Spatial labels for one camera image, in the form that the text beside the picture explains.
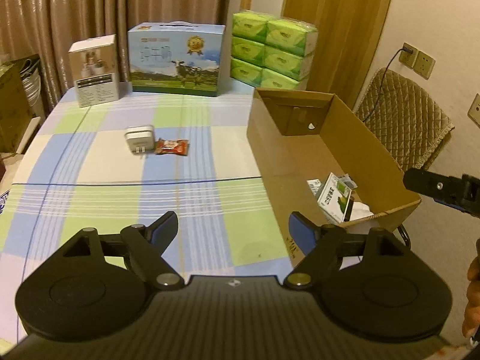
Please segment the person right hand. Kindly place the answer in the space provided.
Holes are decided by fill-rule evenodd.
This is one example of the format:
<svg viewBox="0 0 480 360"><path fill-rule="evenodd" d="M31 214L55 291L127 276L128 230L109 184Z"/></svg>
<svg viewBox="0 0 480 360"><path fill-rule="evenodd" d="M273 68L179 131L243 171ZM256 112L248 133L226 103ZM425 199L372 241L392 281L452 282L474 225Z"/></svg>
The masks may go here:
<svg viewBox="0 0 480 360"><path fill-rule="evenodd" d="M469 286L466 297L464 320L462 323L462 334L464 337L473 336L480 322L480 282L479 282L479 259L475 258L468 269L467 279Z"/></svg>

